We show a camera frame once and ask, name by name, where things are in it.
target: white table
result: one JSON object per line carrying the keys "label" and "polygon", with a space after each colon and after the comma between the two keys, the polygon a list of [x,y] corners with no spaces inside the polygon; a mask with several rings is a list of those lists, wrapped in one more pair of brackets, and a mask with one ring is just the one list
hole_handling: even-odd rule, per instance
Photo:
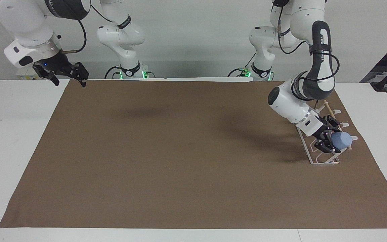
{"label": "white table", "polygon": [[[250,81],[249,78],[166,81]],[[68,81],[0,81],[0,220]],[[387,179],[387,95],[369,84],[337,84],[336,92]],[[387,241],[386,230],[0,229],[0,241]]]}

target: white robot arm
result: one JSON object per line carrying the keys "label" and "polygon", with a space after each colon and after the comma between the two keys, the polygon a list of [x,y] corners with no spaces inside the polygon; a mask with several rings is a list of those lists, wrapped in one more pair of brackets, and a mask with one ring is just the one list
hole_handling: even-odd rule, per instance
{"label": "white robot arm", "polygon": [[37,74],[56,86],[55,75],[65,75],[84,87],[89,73],[81,63],[69,63],[46,16],[81,20],[89,8],[90,0],[0,0],[0,22],[15,38],[6,57],[17,68],[34,63]]}
{"label": "white robot arm", "polygon": [[256,77],[266,78],[274,61],[270,48],[291,47],[296,39],[307,42],[312,57],[310,71],[273,89],[268,104],[307,136],[315,136],[315,146],[322,152],[339,153],[351,145],[350,135],[341,135],[337,120],[320,117],[307,104],[307,101],[325,99],[333,92],[334,76],[338,72],[338,67],[332,71],[332,58],[337,62],[338,59],[331,54],[330,29],[324,21],[325,3],[326,0],[273,0],[273,27],[261,26],[251,32],[250,40],[257,49],[251,70]]}
{"label": "white robot arm", "polygon": [[141,72],[143,64],[132,48],[144,43],[143,29],[132,21],[121,0],[100,0],[100,2],[103,15],[113,23],[99,27],[99,41],[117,54],[120,69],[125,77],[143,77]]}

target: wooden stick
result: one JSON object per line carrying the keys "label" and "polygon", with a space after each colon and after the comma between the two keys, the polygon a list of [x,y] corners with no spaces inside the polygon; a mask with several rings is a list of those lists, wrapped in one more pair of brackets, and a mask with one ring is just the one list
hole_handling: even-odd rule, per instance
{"label": "wooden stick", "polygon": [[332,111],[331,107],[329,106],[329,103],[328,103],[326,100],[324,100],[324,105],[325,105],[325,107],[328,109],[328,112],[329,112],[329,114],[331,115],[331,117],[335,118],[335,114],[334,114],[334,112]]}

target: white wall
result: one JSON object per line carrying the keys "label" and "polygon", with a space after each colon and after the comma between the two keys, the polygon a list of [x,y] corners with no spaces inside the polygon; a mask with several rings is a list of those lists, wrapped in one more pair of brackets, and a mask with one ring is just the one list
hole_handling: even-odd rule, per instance
{"label": "white wall", "polygon": [[[99,1],[92,3],[100,9]],[[159,77],[226,76],[244,66],[255,49],[249,43],[254,26],[270,25],[271,0],[127,0],[134,21],[146,31],[146,42],[137,46],[140,59]],[[360,81],[387,52],[387,1],[329,0],[326,20],[332,31],[333,54],[341,61],[337,80]],[[83,36],[74,20],[49,18],[64,49],[82,45]],[[117,64],[116,56],[102,46],[96,36],[106,23],[95,12],[84,19],[88,33],[86,49],[69,56],[81,61],[90,78],[102,78]],[[0,79],[15,78],[14,67],[3,49],[9,34],[0,24]],[[274,50],[276,80],[284,80],[310,68],[306,46],[287,56]]]}

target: blue object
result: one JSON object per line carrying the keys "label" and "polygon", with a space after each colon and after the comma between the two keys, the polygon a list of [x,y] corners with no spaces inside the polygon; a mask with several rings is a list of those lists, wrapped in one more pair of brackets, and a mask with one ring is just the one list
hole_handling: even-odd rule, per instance
{"label": "blue object", "polygon": [[353,142],[350,134],[346,132],[333,133],[331,136],[331,140],[334,146],[339,150],[342,150],[351,146]]}

